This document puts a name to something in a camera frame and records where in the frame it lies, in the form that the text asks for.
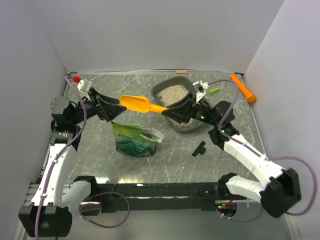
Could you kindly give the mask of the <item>grey litter box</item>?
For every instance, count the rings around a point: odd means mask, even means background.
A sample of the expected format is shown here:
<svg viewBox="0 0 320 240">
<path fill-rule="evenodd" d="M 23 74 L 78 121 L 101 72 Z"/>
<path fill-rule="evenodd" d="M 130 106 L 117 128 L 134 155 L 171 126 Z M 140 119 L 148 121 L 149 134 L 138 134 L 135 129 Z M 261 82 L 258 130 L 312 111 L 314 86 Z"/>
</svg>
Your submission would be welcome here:
<svg viewBox="0 0 320 240">
<path fill-rule="evenodd" d="M 174 76 L 157 83 L 151 89 L 151 95 L 157 105 L 168 107 L 182 100 L 188 93 L 196 94 L 193 83 L 185 76 Z M 191 119 L 187 124 L 173 121 L 167 118 L 168 122 L 178 133 L 188 133 L 204 125 L 203 122 Z"/>
</svg>

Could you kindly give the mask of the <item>yellow plastic scoop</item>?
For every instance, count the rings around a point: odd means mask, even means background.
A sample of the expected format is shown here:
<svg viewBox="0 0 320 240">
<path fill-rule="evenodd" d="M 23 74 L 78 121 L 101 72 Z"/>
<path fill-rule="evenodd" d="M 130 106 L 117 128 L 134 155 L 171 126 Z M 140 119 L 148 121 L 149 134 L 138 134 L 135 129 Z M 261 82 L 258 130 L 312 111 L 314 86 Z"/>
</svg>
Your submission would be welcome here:
<svg viewBox="0 0 320 240">
<path fill-rule="evenodd" d="M 167 107 L 152 104 L 150 100 L 145 96 L 122 95 L 119 98 L 119 102 L 128 110 L 143 114 L 148 112 L 162 114 L 163 111 L 168 109 Z"/>
</svg>

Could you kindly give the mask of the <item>green litter bag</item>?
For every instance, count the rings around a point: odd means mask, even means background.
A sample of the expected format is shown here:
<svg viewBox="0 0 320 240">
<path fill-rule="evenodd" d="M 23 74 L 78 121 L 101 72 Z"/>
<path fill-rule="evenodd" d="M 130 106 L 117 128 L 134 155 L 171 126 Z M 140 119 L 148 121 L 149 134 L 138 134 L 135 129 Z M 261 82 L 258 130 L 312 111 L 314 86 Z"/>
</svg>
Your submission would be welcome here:
<svg viewBox="0 0 320 240">
<path fill-rule="evenodd" d="M 134 158 L 152 157 L 156 154 L 157 145 L 165 136 L 158 130 L 144 128 L 139 124 L 112 122 L 115 149 Z"/>
</svg>

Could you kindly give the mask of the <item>black bag clip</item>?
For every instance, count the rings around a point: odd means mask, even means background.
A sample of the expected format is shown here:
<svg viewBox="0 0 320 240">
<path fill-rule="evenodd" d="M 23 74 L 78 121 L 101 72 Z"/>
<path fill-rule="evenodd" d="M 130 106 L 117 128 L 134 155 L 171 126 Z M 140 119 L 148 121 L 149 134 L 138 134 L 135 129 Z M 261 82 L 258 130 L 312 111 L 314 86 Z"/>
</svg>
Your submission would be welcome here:
<svg viewBox="0 0 320 240">
<path fill-rule="evenodd" d="M 201 143 L 197 146 L 197 148 L 192 153 L 192 156 L 196 157 L 198 154 L 203 155 L 206 152 L 205 145 L 206 145 L 206 142 L 201 141 Z"/>
</svg>

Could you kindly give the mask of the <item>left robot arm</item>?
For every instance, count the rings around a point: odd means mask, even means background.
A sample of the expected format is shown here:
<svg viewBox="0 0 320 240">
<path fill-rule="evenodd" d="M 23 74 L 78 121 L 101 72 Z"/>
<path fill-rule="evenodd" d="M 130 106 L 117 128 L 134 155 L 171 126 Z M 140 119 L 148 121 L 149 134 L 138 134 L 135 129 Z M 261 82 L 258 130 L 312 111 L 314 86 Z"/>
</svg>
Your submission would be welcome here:
<svg viewBox="0 0 320 240">
<path fill-rule="evenodd" d="M 83 200 L 93 201 L 99 195 L 94 176 L 78 176 L 65 188 L 67 173 L 75 157 L 87 120 L 98 116 L 110 122 L 126 111 L 118 99 L 98 93 L 93 87 L 88 99 L 78 103 L 67 97 L 53 99 L 48 163 L 38 189 L 28 205 L 21 206 L 18 217 L 30 237 L 66 237 L 73 215 Z"/>
</svg>

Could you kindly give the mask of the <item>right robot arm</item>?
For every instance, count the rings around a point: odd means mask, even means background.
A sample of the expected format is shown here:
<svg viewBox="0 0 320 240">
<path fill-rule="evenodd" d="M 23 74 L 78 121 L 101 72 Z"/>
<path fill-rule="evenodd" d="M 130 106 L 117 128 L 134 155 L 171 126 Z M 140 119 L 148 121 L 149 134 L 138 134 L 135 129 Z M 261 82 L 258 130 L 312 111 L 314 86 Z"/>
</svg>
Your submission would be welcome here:
<svg viewBox="0 0 320 240">
<path fill-rule="evenodd" d="M 223 100 L 209 107 L 196 103 L 189 93 L 161 113 L 179 124 L 194 119 L 213 126 L 208 132 L 211 141 L 256 177 L 257 180 L 252 181 L 235 173 L 224 175 L 218 181 L 218 193 L 223 199 L 237 195 L 254 200 L 274 218 L 279 218 L 302 199 L 298 173 L 268 160 L 232 126 L 235 116 L 230 102 Z"/>
</svg>

